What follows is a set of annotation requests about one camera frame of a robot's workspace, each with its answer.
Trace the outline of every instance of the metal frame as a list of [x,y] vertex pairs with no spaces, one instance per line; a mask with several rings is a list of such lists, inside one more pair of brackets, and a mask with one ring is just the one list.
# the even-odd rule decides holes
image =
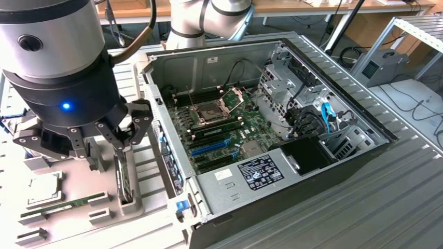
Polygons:
[[[389,6],[384,6],[382,8],[374,8],[374,9],[360,9],[358,14],[362,13],[382,13],[382,12],[406,12],[410,11],[410,8],[408,5],[404,5],[402,8],[398,8],[394,6],[393,8],[388,8]],[[416,14],[417,16],[422,16],[429,10],[428,6],[421,6],[421,10]],[[292,17],[292,16],[318,16],[318,15],[326,15],[325,21],[330,18],[330,16],[336,13],[336,8],[330,8],[330,10],[321,10],[317,11],[316,8],[312,8],[312,11],[281,11],[281,12],[254,12],[253,17],[264,17],[262,19],[262,26],[268,25],[269,17]],[[342,15],[341,20],[338,22],[338,26],[334,29],[333,33],[330,34],[330,39],[325,45],[324,50],[328,50],[344,28],[345,20],[349,18],[352,13],[352,8],[346,10],[338,10],[337,15]],[[127,24],[127,23],[145,23],[147,22],[150,17],[123,17],[123,18],[115,18],[118,24]],[[157,22],[169,22],[170,16],[160,16],[157,17]],[[103,18],[99,18],[101,25],[106,25],[107,21]]]
[[[402,248],[406,246],[402,242],[412,243],[410,247],[418,247],[417,243],[424,242],[422,240],[428,245],[437,247],[443,243],[443,237],[434,236],[441,228],[440,156],[416,131],[408,129],[389,107],[358,85],[349,73],[304,37],[298,37],[293,32],[285,32],[272,34],[270,37],[265,34],[249,36],[244,40],[278,37],[286,37],[296,44],[316,65],[326,71],[344,90],[400,137],[400,141],[340,186],[290,207],[210,248],[292,248],[297,243],[308,248],[316,245],[336,248],[356,248],[358,245],[364,248],[380,248],[385,245],[386,248]],[[210,44],[224,43],[226,41],[222,39],[210,41]],[[139,52],[158,50],[161,46],[151,45],[142,47]],[[121,95],[133,100],[135,91],[129,64],[117,65],[114,73]],[[9,142],[2,144],[2,141],[0,133],[0,152],[13,147],[9,146]],[[1,170],[5,169],[10,159],[13,158],[0,157],[2,177],[6,175],[1,174],[7,174],[7,171],[1,172]],[[172,223],[174,215],[166,209],[166,190],[146,137],[134,147],[134,161],[143,215],[113,227],[79,234],[41,248],[70,248],[73,245],[90,247],[98,242],[102,248],[118,246],[138,248],[146,244],[151,248],[186,248],[180,228]],[[3,208],[0,212],[6,207],[3,201],[1,206]],[[7,248],[19,248],[9,246],[7,230],[3,235],[2,245]]]
[[[425,73],[425,71],[440,58],[443,53],[443,29],[440,28],[443,27],[443,17],[437,15],[428,15],[421,17],[393,17],[388,25],[385,26],[381,35],[374,41],[372,48],[352,68],[350,74],[353,76],[358,75],[362,72],[362,69],[365,68],[374,52],[378,50],[385,38],[389,36],[390,31],[394,27],[401,29],[416,39],[428,44],[438,52],[438,54],[426,63],[421,71],[416,74],[414,78],[418,78]],[[397,39],[397,41],[392,44],[392,49],[396,49],[402,39],[404,36],[402,38]]]

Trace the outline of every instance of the floor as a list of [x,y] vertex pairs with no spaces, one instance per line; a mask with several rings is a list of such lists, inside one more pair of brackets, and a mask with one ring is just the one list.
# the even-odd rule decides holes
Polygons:
[[[277,33],[294,31],[298,35],[305,35],[314,44],[325,43],[329,35],[325,34],[321,39],[326,23],[324,22],[324,16],[302,16],[302,17],[272,17],[268,19],[268,26],[262,26],[262,18],[253,18],[252,25],[248,30],[248,34],[266,34],[266,33]],[[166,40],[169,33],[169,23],[162,22],[155,24],[158,26],[158,34],[150,36],[146,45],[157,44],[160,40]],[[122,33],[130,37],[135,37],[141,30],[145,27],[145,24],[125,24],[122,27]],[[105,43],[107,48],[118,48],[118,45],[109,34],[103,35]],[[214,38],[213,35],[206,34],[206,38]],[[357,44],[346,37],[342,37],[336,49],[333,50],[332,56],[336,57],[340,54],[342,48],[349,46],[357,46]],[[434,55],[434,51],[432,51],[422,62],[405,73],[408,75],[414,75],[425,63],[430,60]],[[443,59],[440,59],[433,66],[429,68],[424,76],[436,75],[434,77],[428,77],[424,82],[425,85],[440,95],[443,96],[443,78],[438,77],[443,73]],[[397,80],[404,80],[406,77],[397,77]]]

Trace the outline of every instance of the green circuit board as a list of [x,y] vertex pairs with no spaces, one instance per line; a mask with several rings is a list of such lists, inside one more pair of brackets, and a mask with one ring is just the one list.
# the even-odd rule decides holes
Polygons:
[[[268,150],[268,147],[273,143],[280,141],[280,137],[268,126],[260,111],[256,110],[252,101],[253,97],[248,97],[244,92],[244,101],[240,103],[237,95],[233,91],[229,91],[221,99],[224,106],[230,110],[226,117],[222,117],[220,113],[212,112],[213,106],[218,104],[218,100],[181,107],[176,107],[172,104],[168,106],[169,116],[188,154],[190,165],[200,174],[244,160],[250,156],[258,155]],[[201,115],[210,119],[210,121],[224,121],[226,124],[220,124],[206,129],[204,124],[197,124]],[[189,130],[197,129],[204,129],[204,131],[189,133]],[[218,145],[222,142],[228,143],[222,148],[192,155],[196,150],[204,150],[208,146]]]

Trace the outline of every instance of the cable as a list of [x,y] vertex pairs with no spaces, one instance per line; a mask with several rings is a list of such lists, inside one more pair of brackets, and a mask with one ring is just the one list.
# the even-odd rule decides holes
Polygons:
[[109,28],[110,28],[110,35],[113,40],[115,41],[117,45],[119,46],[119,48],[123,47],[123,39],[121,37],[119,31],[118,31],[118,26],[117,26],[117,22],[115,22],[115,17],[113,15],[113,11],[111,11],[111,6],[110,6],[110,2],[106,1],[105,2],[105,7],[103,7],[103,19],[109,22]]
[[280,127],[282,127],[282,128],[292,128],[290,126],[282,126],[282,125],[280,125],[280,124],[272,122],[270,120],[268,120],[268,122],[270,122],[272,124],[274,124],[276,126],[280,126]]
[[[398,108],[398,110],[401,110],[402,112],[409,112],[409,111],[412,111],[412,119],[413,119],[414,121],[421,121],[421,120],[429,119],[429,118],[432,118],[432,117],[440,116],[441,121],[440,121],[438,125],[436,126],[436,128],[434,128],[434,130],[433,130],[433,135],[434,135],[434,137],[436,137],[437,145],[440,146],[440,148],[443,148],[443,146],[441,146],[441,142],[440,142],[440,139],[438,139],[438,136],[443,134],[443,130],[437,130],[438,127],[440,127],[441,124],[443,124],[443,113],[437,113],[437,112],[434,112],[433,110],[430,110],[426,106],[422,105],[424,100],[417,101],[417,100],[416,100],[409,94],[406,94],[405,92],[400,91],[397,88],[394,88],[394,87],[392,86],[392,82],[393,82],[393,80],[394,80],[398,76],[408,76],[410,79],[413,79],[413,80],[416,80],[416,79],[414,79],[413,77],[410,77],[409,75],[398,74],[398,75],[396,75],[396,76],[392,78],[390,82],[388,83],[388,85],[392,87],[392,89],[393,89],[394,91],[397,91],[397,92],[400,92],[401,94],[404,94],[405,96],[408,96],[408,97],[416,102],[416,105],[414,105],[414,107],[413,107],[412,109],[402,109],[402,108],[400,108],[398,105],[396,104],[396,102],[393,101],[393,99],[390,98],[390,96],[388,95],[388,93],[386,93],[386,92],[384,91],[384,89],[381,88],[381,86],[378,86],[378,88],[381,89],[381,91],[384,92],[385,96],[386,96],[386,97],[389,98],[389,100],[392,101],[392,103],[393,103],[393,105],[396,106],[396,108]],[[416,111],[416,109],[417,109],[418,106],[422,106],[429,112],[433,113],[433,115],[430,115],[430,116],[428,116],[428,117],[424,117],[424,118],[416,118],[416,117],[414,117],[414,111]]]
[[316,21],[316,22],[313,22],[313,23],[302,23],[302,22],[300,22],[297,19],[294,19],[293,17],[290,17],[290,18],[293,19],[294,22],[297,22],[298,24],[305,25],[305,26],[308,26],[308,27],[309,27],[310,25],[314,25],[314,24],[320,23],[320,22],[324,20],[324,18],[321,17],[320,20]]
[[[386,43],[382,43],[381,46],[394,42],[398,38],[401,38],[405,34],[401,34],[398,37],[396,37],[393,40],[389,40]],[[353,63],[348,63],[344,61],[344,59],[349,59],[346,57],[344,57],[344,54],[349,51],[354,52],[354,54],[357,55],[357,57],[360,57],[362,51],[361,49],[365,48],[370,48],[370,47],[346,47],[341,50],[340,55],[338,55],[338,63],[345,67],[345,68],[352,68]]]
[[129,57],[137,52],[137,50],[142,46],[143,41],[147,39],[147,37],[151,33],[154,22],[155,22],[155,19],[157,19],[157,6],[155,6],[154,0],[149,0],[149,2],[150,2],[150,20],[149,20],[149,24],[143,28],[143,30],[141,31],[138,37],[134,39],[134,41],[126,47],[126,49],[119,54],[117,54],[115,56],[111,57],[113,65],[115,65],[115,64],[123,62],[126,59],[129,59]]
[[[340,2],[338,2],[337,9],[334,10],[334,14],[333,14],[333,16],[337,15],[337,12],[338,12],[338,9],[340,9],[340,5],[341,5],[341,0],[340,0]],[[326,29],[329,28],[329,25],[330,25],[330,23],[332,23],[332,19],[333,19],[333,18],[330,18],[330,19],[329,19],[329,22],[326,23],[326,26],[325,26],[325,29],[324,29],[324,32],[322,32],[322,35],[321,35],[321,39],[320,39],[320,42],[318,42],[318,47],[321,47],[320,44],[321,44],[321,41],[322,41],[324,35],[325,35],[325,33],[326,33]]]
[[[237,61],[233,63],[233,66],[232,66],[232,68],[230,68],[230,71],[229,71],[229,74],[228,74],[228,78],[226,78],[226,80],[224,81],[224,83],[222,83],[222,85],[221,85],[221,89],[224,89],[225,87],[226,87],[226,85],[228,85],[228,83],[229,83],[229,81],[230,81],[230,76],[232,76],[232,72],[233,72],[233,69],[234,69],[234,67],[236,67],[236,65],[240,63],[240,62],[248,62],[254,68],[256,68],[256,70],[261,73],[262,71],[261,71],[261,69],[258,68],[258,66],[250,61],[250,60],[248,60],[246,58],[240,58],[240,59],[237,59]],[[241,74],[240,74],[240,76],[238,76],[238,80],[240,80],[240,78],[241,78],[241,76],[242,76],[242,73],[244,73],[244,67],[242,67],[242,71],[241,71]]]
[[298,19],[301,19],[301,20],[306,20],[306,19],[310,18],[310,16],[306,16],[305,18],[301,18],[301,17],[296,17],[296,18],[298,18]]
[[421,5],[420,5],[420,3],[418,3],[416,0],[413,0],[413,2],[416,3],[416,5],[417,5],[417,7],[418,7],[417,12],[420,12],[420,11],[421,11]]

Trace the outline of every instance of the workbench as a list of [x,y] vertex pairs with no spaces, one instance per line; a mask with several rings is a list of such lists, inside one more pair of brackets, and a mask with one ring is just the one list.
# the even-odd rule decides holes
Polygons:
[[[216,248],[437,248],[443,244],[443,159],[389,106],[352,78],[337,63],[302,36],[293,32],[272,34],[288,38],[318,68],[336,81],[366,111],[398,137],[398,141],[341,184],[309,198],[278,215],[220,241]],[[246,36],[244,41],[269,39],[269,35]],[[209,40],[209,45],[228,41]],[[161,50],[160,45],[141,52]],[[129,63],[114,67],[121,95],[135,98],[135,82]],[[0,136],[0,179],[10,167],[19,165],[21,155],[10,153],[10,138]],[[134,161],[143,214],[113,226],[79,234],[41,247],[178,248],[185,239],[166,209],[168,197],[147,137],[134,146]],[[0,217],[6,200],[0,203]],[[0,247],[10,245],[13,232],[3,229]]]
[[[143,0],[111,0],[114,16],[118,24],[126,23],[146,23],[149,21],[150,9],[139,8],[145,5]],[[424,15],[434,3],[429,0],[417,0],[416,3],[409,5],[384,5],[376,0],[365,0],[358,10],[360,14],[348,27],[345,35],[361,46],[370,46],[382,28],[388,24],[392,16],[406,15]],[[341,16],[337,18],[336,29],[332,37],[326,43],[325,50],[332,46],[340,31],[344,28],[344,23],[349,18],[349,13],[356,6],[357,0],[349,4],[342,4],[337,10],[337,6],[328,3],[321,4],[318,7],[312,7],[309,4],[300,0],[253,0],[254,6],[253,17],[264,17],[262,25],[269,23],[269,17],[290,17],[290,16],[314,16],[314,15],[333,15],[334,13]],[[157,22],[170,21],[170,4],[169,0],[155,0],[157,4]],[[103,11],[98,11],[101,24],[107,24],[103,19]]]

